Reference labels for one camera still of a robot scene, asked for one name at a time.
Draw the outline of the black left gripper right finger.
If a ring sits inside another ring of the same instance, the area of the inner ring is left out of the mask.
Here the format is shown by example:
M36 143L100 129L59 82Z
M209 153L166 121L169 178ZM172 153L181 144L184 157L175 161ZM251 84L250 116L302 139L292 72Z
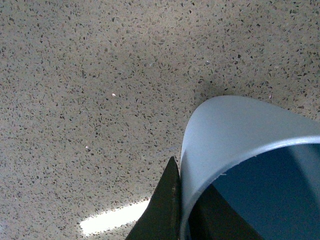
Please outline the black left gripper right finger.
M186 189L187 240L262 240L213 186Z

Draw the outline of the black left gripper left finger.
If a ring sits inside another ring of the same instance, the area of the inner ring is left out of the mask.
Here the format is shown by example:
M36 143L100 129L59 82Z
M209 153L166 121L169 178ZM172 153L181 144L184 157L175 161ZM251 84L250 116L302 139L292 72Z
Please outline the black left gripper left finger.
M177 240L181 221L181 180L172 156L150 202L126 237L127 240Z

